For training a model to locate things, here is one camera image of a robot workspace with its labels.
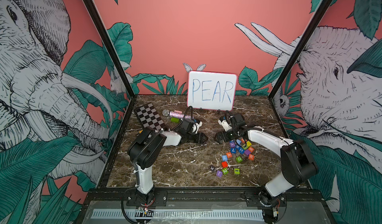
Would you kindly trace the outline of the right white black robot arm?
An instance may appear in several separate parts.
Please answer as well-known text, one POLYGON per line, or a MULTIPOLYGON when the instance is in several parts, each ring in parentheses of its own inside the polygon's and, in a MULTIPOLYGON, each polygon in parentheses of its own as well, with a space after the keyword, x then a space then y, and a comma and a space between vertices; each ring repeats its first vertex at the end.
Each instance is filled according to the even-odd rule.
POLYGON ((293 140, 265 131, 262 127, 247 124, 240 113, 226 112, 218 120, 223 131, 216 133, 218 143, 243 138, 270 150, 281 159, 281 172, 267 182, 256 194, 264 205, 270 205, 285 191, 299 186, 318 174, 318 166, 311 150, 303 140, 293 140))

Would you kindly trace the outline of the orange R letter block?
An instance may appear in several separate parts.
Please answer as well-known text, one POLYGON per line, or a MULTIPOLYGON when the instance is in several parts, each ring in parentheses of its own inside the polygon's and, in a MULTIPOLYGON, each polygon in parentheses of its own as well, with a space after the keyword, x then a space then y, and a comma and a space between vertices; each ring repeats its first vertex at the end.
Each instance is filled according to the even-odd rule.
POLYGON ((248 159, 251 160, 251 161, 253 161, 253 160, 254 160, 254 157, 255 157, 254 155, 249 154, 248 159))

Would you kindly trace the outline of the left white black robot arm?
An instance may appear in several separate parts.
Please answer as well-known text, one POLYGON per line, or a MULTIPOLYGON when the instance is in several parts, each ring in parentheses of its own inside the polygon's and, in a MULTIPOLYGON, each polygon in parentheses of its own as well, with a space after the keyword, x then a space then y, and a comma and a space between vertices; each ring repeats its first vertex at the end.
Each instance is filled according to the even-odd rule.
POLYGON ((199 132, 202 125, 201 120, 194 118, 193 107, 188 106, 180 123, 174 128, 164 130, 148 126, 143 129, 128 150, 139 194, 147 196, 154 191, 152 166, 164 146, 177 146, 183 143, 204 144, 208 141, 208 137, 199 132))

